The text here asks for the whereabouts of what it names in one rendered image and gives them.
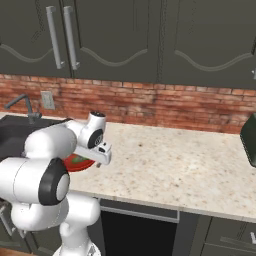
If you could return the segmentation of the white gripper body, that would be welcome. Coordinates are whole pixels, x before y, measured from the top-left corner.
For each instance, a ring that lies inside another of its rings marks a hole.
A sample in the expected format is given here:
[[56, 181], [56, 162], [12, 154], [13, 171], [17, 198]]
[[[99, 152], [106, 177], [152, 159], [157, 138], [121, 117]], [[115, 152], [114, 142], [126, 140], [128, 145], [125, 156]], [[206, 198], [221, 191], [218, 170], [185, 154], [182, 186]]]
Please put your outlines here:
[[91, 159], [97, 163], [103, 165], [108, 165], [111, 162], [112, 152], [108, 151], [106, 153], [97, 150], [88, 150], [84, 148], [77, 148], [75, 153], [81, 157]]

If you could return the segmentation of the red bowl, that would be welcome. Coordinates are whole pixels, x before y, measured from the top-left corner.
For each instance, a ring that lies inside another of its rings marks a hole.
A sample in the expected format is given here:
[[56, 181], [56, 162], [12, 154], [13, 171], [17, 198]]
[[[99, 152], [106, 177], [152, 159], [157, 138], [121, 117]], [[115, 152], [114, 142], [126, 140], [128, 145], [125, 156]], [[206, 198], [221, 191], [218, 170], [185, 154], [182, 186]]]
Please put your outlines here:
[[64, 164], [69, 172], [83, 171], [91, 167], [95, 163], [95, 161], [88, 158], [85, 158], [86, 160], [80, 163], [72, 163], [72, 159], [76, 156], [79, 156], [79, 155], [71, 154], [70, 156], [64, 159]]

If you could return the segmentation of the black sink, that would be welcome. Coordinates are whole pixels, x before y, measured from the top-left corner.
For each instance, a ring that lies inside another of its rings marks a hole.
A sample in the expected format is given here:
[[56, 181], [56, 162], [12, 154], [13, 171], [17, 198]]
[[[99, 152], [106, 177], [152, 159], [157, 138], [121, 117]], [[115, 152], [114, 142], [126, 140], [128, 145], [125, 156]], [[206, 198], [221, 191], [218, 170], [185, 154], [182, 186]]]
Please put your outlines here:
[[5, 115], [0, 119], [0, 159], [24, 155], [26, 138], [34, 131], [63, 123], [63, 120], [39, 119], [33, 124], [27, 117]]

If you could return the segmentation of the dark grey tap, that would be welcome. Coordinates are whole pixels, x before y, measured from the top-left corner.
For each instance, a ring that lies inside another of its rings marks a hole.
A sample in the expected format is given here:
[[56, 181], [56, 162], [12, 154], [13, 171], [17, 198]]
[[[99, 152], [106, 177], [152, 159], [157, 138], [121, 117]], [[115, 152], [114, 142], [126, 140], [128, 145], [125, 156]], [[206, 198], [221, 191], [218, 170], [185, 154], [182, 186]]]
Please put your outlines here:
[[25, 104], [28, 110], [27, 116], [28, 116], [28, 121], [30, 124], [34, 124], [37, 120], [39, 120], [42, 117], [42, 114], [40, 112], [34, 112], [32, 109], [32, 105], [30, 102], [30, 99], [27, 94], [21, 94], [15, 99], [11, 100], [7, 104], [4, 105], [5, 109], [9, 109], [11, 106], [15, 105], [18, 103], [20, 100], [24, 99]]

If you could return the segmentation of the black dishwasher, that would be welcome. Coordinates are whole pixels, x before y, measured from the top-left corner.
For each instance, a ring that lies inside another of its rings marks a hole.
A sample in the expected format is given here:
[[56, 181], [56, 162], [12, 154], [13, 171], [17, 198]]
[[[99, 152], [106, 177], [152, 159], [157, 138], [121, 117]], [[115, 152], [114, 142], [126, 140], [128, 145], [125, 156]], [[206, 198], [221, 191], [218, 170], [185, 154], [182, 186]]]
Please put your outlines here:
[[[176, 218], [177, 210], [100, 200], [101, 206]], [[172, 256], [176, 223], [101, 210], [106, 256]]]

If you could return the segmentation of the dark grey lower cupboard door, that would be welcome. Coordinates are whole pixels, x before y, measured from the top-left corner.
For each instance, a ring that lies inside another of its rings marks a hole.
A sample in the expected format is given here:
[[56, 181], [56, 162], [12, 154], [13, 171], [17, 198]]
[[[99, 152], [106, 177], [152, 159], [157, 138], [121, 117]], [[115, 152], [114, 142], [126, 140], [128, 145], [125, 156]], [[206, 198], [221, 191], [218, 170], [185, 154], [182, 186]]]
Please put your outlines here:
[[[7, 201], [0, 200], [0, 207], [3, 204], [8, 205], [11, 209], [10, 203], [8, 203]], [[1, 220], [0, 220], [0, 247], [16, 250], [16, 251], [20, 251], [28, 254], [33, 253], [29, 233], [25, 233], [24, 231], [16, 228], [13, 235], [10, 236], [7, 233]]]

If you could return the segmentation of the dark grey cupboard door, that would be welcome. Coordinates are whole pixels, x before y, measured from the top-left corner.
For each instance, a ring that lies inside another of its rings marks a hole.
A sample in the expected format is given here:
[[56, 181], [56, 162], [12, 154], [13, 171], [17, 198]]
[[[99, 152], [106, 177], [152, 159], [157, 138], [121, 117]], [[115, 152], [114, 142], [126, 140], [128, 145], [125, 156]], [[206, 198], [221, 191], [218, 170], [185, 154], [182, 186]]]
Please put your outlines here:
[[[3, 204], [8, 205], [11, 209], [10, 203], [8, 203], [7, 201], [0, 200], [0, 207]], [[24, 231], [16, 228], [13, 235], [10, 236], [7, 233], [1, 220], [0, 220], [0, 247], [16, 250], [16, 251], [20, 251], [28, 254], [33, 253], [29, 233], [25, 233]]]
[[161, 0], [62, 0], [71, 6], [79, 79], [157, 80]]
[[256, 89], [256, 0], [167, 0], [160, 81]]
[[[53, 14], [62, 69], [56, 67], [46, 7]], [[0, 0], [0, 74], [71, 77], [61, 0]]]

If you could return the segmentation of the dark grey drawer front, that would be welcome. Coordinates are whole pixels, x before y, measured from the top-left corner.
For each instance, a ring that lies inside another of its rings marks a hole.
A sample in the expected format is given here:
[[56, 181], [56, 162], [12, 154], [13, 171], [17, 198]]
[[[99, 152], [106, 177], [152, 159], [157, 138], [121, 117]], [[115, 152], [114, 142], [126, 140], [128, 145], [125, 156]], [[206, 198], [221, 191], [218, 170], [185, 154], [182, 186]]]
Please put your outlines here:
[[256, 223], [213, 217], [201, 256], [256, 256], [256, 251], [220, 241], [220, 237], [256, 244]]

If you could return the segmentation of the dark green appliance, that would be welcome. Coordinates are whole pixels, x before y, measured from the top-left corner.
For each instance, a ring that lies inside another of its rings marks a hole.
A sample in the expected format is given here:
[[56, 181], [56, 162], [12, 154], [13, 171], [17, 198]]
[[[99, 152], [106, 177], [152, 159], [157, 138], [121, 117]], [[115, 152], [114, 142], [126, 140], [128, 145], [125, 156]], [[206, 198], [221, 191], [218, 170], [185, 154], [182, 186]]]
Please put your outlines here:
[[250, 165], [256, 168], [256, 112], [251, 114], [241, 128], [240, 139]]

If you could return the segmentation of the grey wall socket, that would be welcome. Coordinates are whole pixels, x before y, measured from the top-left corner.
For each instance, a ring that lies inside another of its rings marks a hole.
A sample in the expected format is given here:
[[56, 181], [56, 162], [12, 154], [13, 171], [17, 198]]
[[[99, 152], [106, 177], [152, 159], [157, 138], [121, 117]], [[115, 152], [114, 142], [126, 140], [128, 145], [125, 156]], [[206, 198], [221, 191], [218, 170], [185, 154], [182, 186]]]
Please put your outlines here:
[[54, 99], [51, 91], [42, 91], [41, 97], [42, 97], [42, 103], [45, 109], [48, 109], [48, 110], [55, 109]]

